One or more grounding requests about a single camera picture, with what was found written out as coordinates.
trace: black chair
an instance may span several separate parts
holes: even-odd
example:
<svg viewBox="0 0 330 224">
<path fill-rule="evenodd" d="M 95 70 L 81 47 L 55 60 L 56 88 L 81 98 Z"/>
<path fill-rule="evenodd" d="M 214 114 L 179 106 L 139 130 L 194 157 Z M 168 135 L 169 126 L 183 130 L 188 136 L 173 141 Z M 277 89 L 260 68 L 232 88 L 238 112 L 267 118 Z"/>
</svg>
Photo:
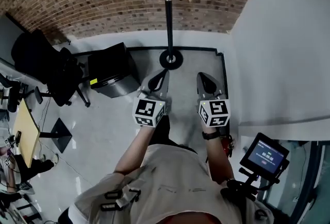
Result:
<svg viewBox="0 0 330 224">
<path fill-rule="evenodd" d="M 4 91 L 0 91 L 0 99 L 1 104 L 3 103 L 4 99 L 7 99 L 7 109 L 10 112 L 16 112 L 17 105 L 19 104 L 20 100 L 22 98 L 26 98 L 29 96 L 32 92 L 25 93 L 25 89 L 27 88 L 27 85 L 23 85 L 23 92 L 20 93 L 21 90 L 21 83 L 18 81 L 9 80 L 8 78 L 5 78 L 2 74 L 0 74 L 0 83 L 7 89 L 9 89 L 8 96 L 4 96 Z"/>
<path fill-rule="evenodd" d="M 52 97 L 58 106 L 70 105 L 69 100 L 77 91 L 85 106 L 90 106 L 79 89 L 79 84 L 88 79 L 83 78 L 81 67 L 84 65 L 78 64 L 65 47 L 56 51 L 41 30 L 21 34 L 13 45 L 11 56 L 16 70 L 47 84 L 49 93 L 35 89 L 38 103 L 42 102 L 42 97 Z"/>
</svg>

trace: wristwatch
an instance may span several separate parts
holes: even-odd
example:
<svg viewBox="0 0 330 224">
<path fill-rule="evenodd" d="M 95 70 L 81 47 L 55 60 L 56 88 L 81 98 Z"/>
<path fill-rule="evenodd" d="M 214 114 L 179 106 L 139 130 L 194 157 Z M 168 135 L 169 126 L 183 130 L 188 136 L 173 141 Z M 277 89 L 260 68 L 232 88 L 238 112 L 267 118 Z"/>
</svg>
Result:
<svg viewBox="0 0 330 224">
<path fill-rule="evenodd" d="M 221 136 L 220 132 L 218 132 L 218 131 L 215 131 L 213 133 L 202 132 L 202 135 L 205 140 L 211 140 L 211 139 L 215 139 L 215 138 L 218 138 Z"/>
</svg>

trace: bike display screen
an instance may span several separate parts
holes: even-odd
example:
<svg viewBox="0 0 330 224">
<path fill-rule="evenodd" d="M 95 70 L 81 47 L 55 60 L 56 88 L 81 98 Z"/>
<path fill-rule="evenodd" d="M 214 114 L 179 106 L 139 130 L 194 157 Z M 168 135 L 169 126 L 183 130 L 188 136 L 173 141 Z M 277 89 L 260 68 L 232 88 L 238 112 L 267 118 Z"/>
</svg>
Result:
<svg viewBox="0 0 330 224">
<path fill-rule="evenodd" d="M 280 166 L 284 155 L 259 140 L 247 159 L 273 174 Z"/>
</svg>

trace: white t-shirt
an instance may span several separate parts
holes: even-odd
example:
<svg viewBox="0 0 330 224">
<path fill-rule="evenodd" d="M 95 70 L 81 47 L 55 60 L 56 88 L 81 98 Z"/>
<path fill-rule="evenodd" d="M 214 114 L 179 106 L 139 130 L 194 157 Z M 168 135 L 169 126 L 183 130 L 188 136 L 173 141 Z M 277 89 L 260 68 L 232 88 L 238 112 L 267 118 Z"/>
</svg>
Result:
<svg viewBox="0 0 330 224">
<path fill-rule="evenodd" d="M 139 176 L 146 184 L 141 187 L 139 201 L 131 207 L 131 223 L 155 224 L 182 212 L 208 213 L 222 224 L 242 223 L 239 209 L 220 194 L 225 185 L 211 180 L 207 165 L 196 153 L 175 146 L 151 145 L 143 164 L 155 166 L 155 169 L 152 174 L 142 172 Z M 118 174 L 110 174 L 86 191 L 85 197 L 97 193 L 97 189 L 101 191 L 105 182 L 113 183 L 116 178 Z M 77 201 L 83 200 L 85 193 Z M 87 222 L 75 204 L 69 209 L 69 217 L 73 224 Z"/>
<path fill-rule="evenodd" d="M 8 174 L 9 174 L 9 167 L 6 166 L 5 160 L 9 158 L 7 157 L 7 154 L 0 156 L 0 191 L 7 191 L 7 181 L 8 181 Z M 15 183 L 20 184 L 21 183 L 21 174 L 19 167 L 17 166 L 17 163 L 15 163 L 14 168 L 14 177 L 15 177 Z"/>
</svg>

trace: yellow label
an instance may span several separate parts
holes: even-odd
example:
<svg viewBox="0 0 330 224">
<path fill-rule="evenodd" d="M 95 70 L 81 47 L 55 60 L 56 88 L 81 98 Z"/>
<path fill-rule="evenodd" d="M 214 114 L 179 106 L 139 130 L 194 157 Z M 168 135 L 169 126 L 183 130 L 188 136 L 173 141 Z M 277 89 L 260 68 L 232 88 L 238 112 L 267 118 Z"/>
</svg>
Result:
<svg viewBox="0 0 330 224">
<path fill-rule="evenodd" d="M 95 79 L 91 80 L 91 81 L 90 81 L 90 83 L 91 83 L 91 85 L 93 85 L 93 84 L 97 83 L 97 78 L 95 78 Z"/>
</svg>

